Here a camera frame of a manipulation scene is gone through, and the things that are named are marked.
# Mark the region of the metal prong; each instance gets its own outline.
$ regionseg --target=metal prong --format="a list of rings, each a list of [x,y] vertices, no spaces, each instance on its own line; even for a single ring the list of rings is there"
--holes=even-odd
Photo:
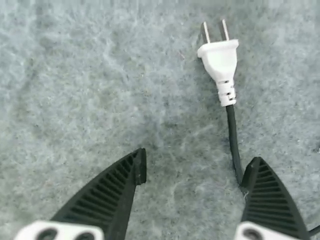
[[[201,30],[202,30],[202,36],[203,36],[204,43],[209,44],[210,43],[210,36],[209,36],[208,26],[205,21],[201,25]]]
[[[226,41],[229,41],[229,33],[228,33],[228,29],[227,29],[227,24],[226,24],[226,20],[223,19],[222,20],[222,28],[223,28],[223,33],[224,33],[224,39]]]

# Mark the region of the electrical cable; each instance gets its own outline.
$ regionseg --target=electrical cable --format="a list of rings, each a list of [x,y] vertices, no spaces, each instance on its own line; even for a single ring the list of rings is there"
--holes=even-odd
[[[242,178],[244,176],[244,172],[241,165],[241,159],[238,149],[238,138],[237,138],[237,125],[236,125],[236,117],[235,117],[235,109],[233,105],[229,105],[225,107],[227,120],[228,120],[228,128],[229,128],[229,143],[230,143],[230,151],[232,156],[232,164],[235,171],[236,181],[241,185]]]
[[[309,231],[310,237],[312,237],[318,233],[320,233],[320,225],[316,226],[315,228],[313,228]]]

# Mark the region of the gray carpet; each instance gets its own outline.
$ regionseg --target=gray carpet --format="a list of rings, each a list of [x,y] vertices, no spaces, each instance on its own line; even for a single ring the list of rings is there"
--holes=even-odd
[[[148,177],[126,239],[232,239],[245,201],[196,54],[201,23],[220,41],[222,18],[240,42],[243,166],[263,157],[320,224],[319,1],[93,2],[0,0],[0,239],[139,147]]]

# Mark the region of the ridged grip surface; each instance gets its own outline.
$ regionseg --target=ridged grip surface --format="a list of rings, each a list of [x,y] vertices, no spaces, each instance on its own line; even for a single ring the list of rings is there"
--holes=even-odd
[[[255,157],[247,166],[242,187],[248,190],[242,222],[250,221],[297,239],[310,239],[292,197],[261,157]]]
[[[146,179],[146,150],[140,148],[91,180],[51,220],[100,227],[106,240],[124,240],[136,186]]]

